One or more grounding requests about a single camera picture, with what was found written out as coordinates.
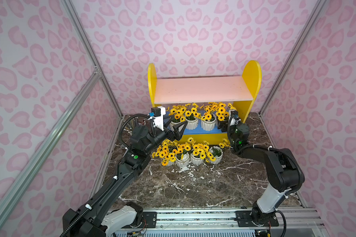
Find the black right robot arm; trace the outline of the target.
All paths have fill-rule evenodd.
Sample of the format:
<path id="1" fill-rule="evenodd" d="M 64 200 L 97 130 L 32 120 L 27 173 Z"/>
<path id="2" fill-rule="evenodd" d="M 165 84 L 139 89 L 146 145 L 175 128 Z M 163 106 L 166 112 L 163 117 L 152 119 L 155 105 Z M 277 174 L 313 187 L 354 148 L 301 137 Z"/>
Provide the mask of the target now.
<path id="1" fill-rule="evenodd" d="M 283 201 L 300 190 L 305 175 L 289 149 L 252 145 L 248 137 L 249 126 L 242 123 L 240 118 L 230 117 L 227 123 L 230 151 L 240 158 L 260 162 L 266 169 L 269 184 L 262 196 L 253 203 L 247 217 L 254 225 L 264 226 L 276 216 Z"/>

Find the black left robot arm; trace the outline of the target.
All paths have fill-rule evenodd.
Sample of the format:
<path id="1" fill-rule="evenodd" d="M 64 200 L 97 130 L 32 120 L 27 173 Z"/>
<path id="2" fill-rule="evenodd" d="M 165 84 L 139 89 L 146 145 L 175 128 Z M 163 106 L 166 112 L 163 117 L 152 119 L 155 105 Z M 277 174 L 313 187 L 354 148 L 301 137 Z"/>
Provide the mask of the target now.
<path id="1" fill-rule="evenodd" d="M 123 143 L 127 151 L 118 163 L 117 173 L 108 180 L 78 210 L 69 209 L 62 218 L 63 237 L 104 237 L 109 227 L 103 225 L 108 210 L 122 192 L 135 181 L 147 167 L 154 149 L 166 139 L 179 141 L 182 139 L 187 122 L 180 122 L 168 129 L 169 122 L 157 122 L 152 115 L 136 114 L 130 116 L 121 126 L 124 130 L 133 118 L 142 117 L 150 121 L 150 126 L 138 125 L 133 128 L 130 144 Z"/>

